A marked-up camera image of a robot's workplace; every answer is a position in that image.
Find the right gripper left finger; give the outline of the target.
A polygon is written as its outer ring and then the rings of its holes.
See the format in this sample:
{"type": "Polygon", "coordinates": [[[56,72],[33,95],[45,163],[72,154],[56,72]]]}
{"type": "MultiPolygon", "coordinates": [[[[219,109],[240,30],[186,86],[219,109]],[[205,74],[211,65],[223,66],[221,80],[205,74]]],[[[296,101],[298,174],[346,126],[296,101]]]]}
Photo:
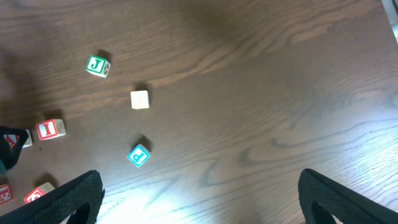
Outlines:
{"type": "Polygon", "coordinates": [[[61,187],[1,216],[7,223],[89,223],[95,224],[103,201],[100,173],[90,170],[61,187]]]}

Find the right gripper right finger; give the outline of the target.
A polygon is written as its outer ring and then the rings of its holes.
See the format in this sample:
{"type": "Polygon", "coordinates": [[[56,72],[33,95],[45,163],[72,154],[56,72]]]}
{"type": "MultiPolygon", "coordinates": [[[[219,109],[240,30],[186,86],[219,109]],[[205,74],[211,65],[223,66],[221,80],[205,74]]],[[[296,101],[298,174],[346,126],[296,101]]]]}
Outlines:
{"type": "Polygon", "coordinates": [[[304,169],[298,180],[298,197],[305,223],[397,223],[390,210],[313,169],[304,169]]]}

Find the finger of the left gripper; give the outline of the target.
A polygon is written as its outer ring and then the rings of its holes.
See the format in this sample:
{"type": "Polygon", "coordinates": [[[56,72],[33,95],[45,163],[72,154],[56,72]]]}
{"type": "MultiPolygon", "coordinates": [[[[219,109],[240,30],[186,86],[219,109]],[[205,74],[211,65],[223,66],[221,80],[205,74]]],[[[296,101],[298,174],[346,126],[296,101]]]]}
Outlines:
{"type": "Polygon", "coordinates": [[[12,169],[17,164],[22,147],[27,138],[28,134],[25,129],[1,126],[1,162],[6,170],[12,169]],[[5,134],[15,134],[20,136],[20,141],[13,149],[10,148],[10,145],[3,137],[5,134]]]}

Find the red letter I block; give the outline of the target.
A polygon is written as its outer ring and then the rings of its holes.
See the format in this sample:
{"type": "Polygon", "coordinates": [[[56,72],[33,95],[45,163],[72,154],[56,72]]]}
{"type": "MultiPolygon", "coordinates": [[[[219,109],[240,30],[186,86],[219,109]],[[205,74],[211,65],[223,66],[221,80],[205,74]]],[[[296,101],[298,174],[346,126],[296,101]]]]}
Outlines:
{"type": "Polygon", "coordinates": [[[62,119],[50,119],[35,125],[38,137],[41,141],[58,138],[66,135],[65,125],[62,119]]]}

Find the yellow picture wooden block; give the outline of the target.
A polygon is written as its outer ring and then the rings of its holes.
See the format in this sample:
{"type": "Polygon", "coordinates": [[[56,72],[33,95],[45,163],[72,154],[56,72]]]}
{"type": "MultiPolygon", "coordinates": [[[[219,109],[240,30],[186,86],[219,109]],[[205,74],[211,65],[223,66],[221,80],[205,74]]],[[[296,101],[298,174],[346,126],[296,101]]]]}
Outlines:
{"type": "Polygon", "coordinates": [[[149,104],[149,92],[147,90],[131,92],[131,107],[134,110],[147,109],[149,104]]]}

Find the red letter A block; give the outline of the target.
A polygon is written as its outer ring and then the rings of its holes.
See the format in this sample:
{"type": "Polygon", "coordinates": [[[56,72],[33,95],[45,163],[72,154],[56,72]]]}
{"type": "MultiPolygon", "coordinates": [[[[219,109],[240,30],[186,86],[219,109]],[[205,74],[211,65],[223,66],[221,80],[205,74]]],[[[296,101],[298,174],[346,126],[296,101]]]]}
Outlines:
{"type": "MultiPolygon", "coordinates": [[[[33,145],[33,140],[32,140],[30,131],[28,129],[26,129],[26,132],[28,134],[28,138],[25,141],[23,148],[31,147],[33,145]]],[[[15,135],[15,134],[5,134],[3,137],[8,142],[11,149],[13,149],[15,147],[15,145],[20,141],[20,136],[15,135]]]]}

